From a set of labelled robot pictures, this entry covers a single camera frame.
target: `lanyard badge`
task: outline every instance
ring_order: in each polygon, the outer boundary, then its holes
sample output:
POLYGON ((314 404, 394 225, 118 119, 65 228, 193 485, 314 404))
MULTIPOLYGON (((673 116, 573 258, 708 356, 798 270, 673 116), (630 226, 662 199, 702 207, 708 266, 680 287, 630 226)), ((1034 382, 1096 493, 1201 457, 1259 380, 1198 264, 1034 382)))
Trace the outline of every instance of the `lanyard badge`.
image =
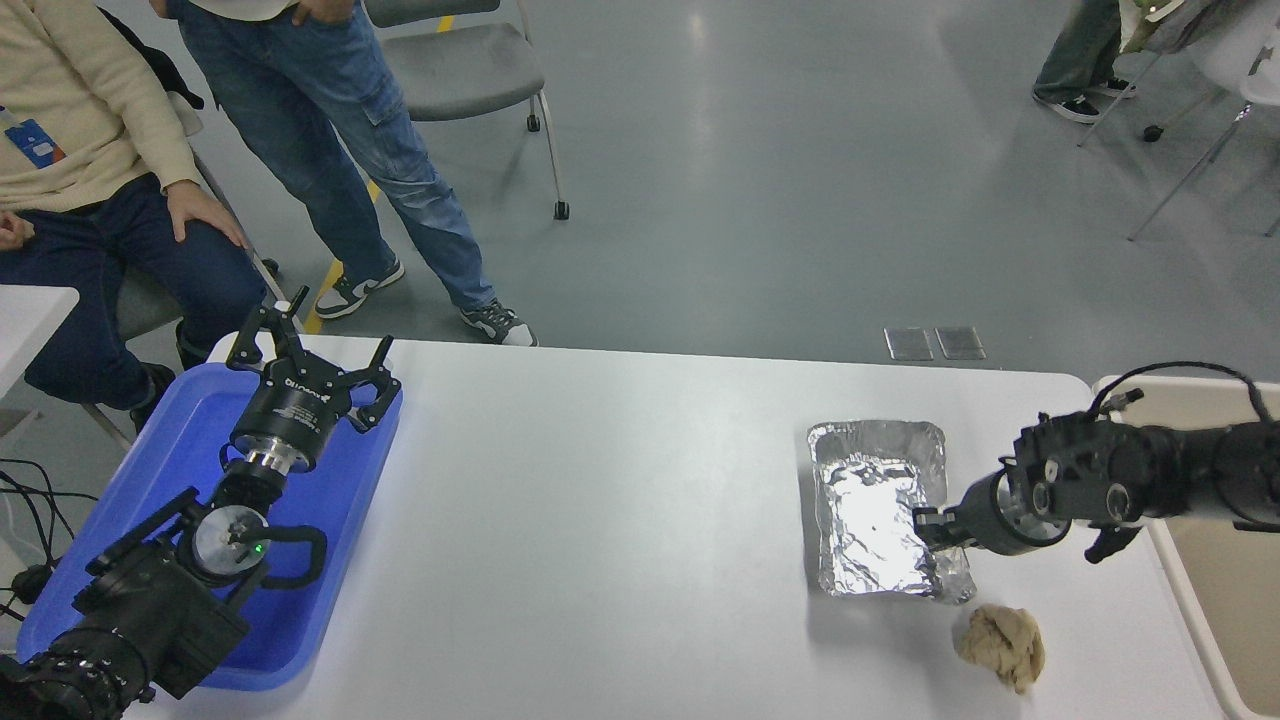
POLYGON ((49 137, 35 119, 18 120, 17 115, 0 105, 0 124, 4 135, 36 168, 47 168, 67 156, 67 152, 49 137))

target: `gray floor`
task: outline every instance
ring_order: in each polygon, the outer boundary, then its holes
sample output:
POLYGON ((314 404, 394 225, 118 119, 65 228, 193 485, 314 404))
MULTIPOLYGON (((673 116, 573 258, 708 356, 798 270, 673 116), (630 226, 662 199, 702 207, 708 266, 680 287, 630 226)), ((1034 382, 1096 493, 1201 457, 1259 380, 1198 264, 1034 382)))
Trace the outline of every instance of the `gray floor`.
MULTIPOLYGON (((101 4, 204 90, 146 3, 101 4)), ((1240 104, 1137 140, 1208 88, 1185 58, 1076 149, 1083 128, 1029 97, 1069 0, 530 5, 572 218, 552 219, 522 109, 422 132, 544 345, 888 363, 884 327, 973 325, 988 359, 956 365, 1093 382, 1196 359, 1280 380, 1280 240, 1261 237, 1280 214, 1271 109, 1124 240, 1240 104)), ((261 252, 289 287, 319 284, 330 259, 301 206, 223 115, 202 117, 195 145, 261 252)), ((380 211, 410 274, 324 332, 475 341, 380 211)), ((172 356, 169 337, 140 352, 172 356)), ((100 488, 119 461, 78 410, 24 387, 4 404, 46 411, 15 452, 61 487, 100 488)))

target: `blue tray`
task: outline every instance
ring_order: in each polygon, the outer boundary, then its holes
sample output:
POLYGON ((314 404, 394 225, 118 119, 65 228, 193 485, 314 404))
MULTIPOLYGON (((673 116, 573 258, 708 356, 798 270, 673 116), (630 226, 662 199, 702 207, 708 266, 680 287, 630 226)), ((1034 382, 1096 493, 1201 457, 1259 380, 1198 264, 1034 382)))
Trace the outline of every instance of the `blue tray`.
MULTIPOLYGON (((18 655, 23 661, 81 620, 72 600, 92 580, 84 566, 104 548, 187 487, 198 489, 201 501, 209 500, 221 478, 219 450, 257 382, 253 373, 223 365, 193 368, 174 382, 22 624, 18 655)), ((370 402, 372 388, 361 391, 370 393, 357 392, 357 404, 362 397, 370 402)), ((271 689, 315 655, 396 434, 401 401, 397 397, 381 423, 364 436, 340 420, 316 469, 289 477, 268 520, 320 528, 329 538, 324 575, 301 589, 253 593, 241 610, 252 629, 202 685, 271 689)), ((266 561, 271 575, 300 575, 307 566, 306 546, 276 543, 266 561)))

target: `jeans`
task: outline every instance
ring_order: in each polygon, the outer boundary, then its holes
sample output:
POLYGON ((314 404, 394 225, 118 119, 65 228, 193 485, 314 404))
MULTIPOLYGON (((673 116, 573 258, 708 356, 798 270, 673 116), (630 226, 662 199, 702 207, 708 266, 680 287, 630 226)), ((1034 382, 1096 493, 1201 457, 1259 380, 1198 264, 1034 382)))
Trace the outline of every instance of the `jeans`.
POLYGON ((1120 51, 1120 9, 1116 0, 1080 0, 1053 42, 1034 92, 1047 102, 1075 100, 1084 88, 1115 77, 1120 51))
POLYGON ((27 368, 27 382, 69 402, 129 410, 151 382, 124 347, 115 310, 125 264, 156 278, 184 313, 179 342, 209 355, 266 293, 248 255, 201 222, 173 237, 155 176, 125 183, 105 202, 70 213, 18 213, 36 228, 20 250, 0 252, 0 283, 74 287, 79 301, 27 368))
POLYGON ((474 310, 494 300, 466 214, 428 159, 358 1, 340 26, 308 18, 294 27, 292 8, 260 23, 232 20, 187 0, 169 0, 169 14, 215 100, 248 149, 306 205, 348 279, 383 277, 396 260, 355 158, 452 302, 474 310))

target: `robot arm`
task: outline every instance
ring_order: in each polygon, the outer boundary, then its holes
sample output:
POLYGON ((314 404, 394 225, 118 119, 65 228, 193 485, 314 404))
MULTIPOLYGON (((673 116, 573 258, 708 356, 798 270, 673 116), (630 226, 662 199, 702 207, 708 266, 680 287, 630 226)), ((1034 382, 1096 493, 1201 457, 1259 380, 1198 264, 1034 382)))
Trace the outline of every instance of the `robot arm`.
POLYGON ((307 288, 289 307, 262 307, 237 336, 228 366, 259 373, 257 391, 230 433, 223 477, 207 502, 188 488, 102 551, 95 579, 76 596, 83 619, 26 664, 0 657, 0 720, 116 720, 134 701, 173 697, 212 673, 248 633, 239 609, 259 588, 292 589, 317 579, 326 538, 312 527, 268 521, 289 473, 315 468, 335 425, 375 427, 399 392, 387 370, 392 338, 369 366, 347 373, 306 351, 292 325, 307 288), (276 357, 261 365, 257 331, 269 328, 276 357), (351 391, 378 397, 353 409, 351 391), (310 546, 310 566, 268 575, 273 542, 310 546), (215 594, 219 588, 230 588, 215 594))
POLYGON ((1280 424, 1251 391, 1260 420, 1204 430, 1112 423, 1106 415, 1142 397, 1106 400, 1083 413, 1042 415, 1014 441, 1004 469, 978 480, 959 505, 915 511, 916 534, 931 548, 984 547, 1021 555, 1062 539, 1071 520, 1100 530, 1091 562, 1123 550, 1142 518, 1190 515, 1234 521, 1242 530, 1280 532, 1280 424))

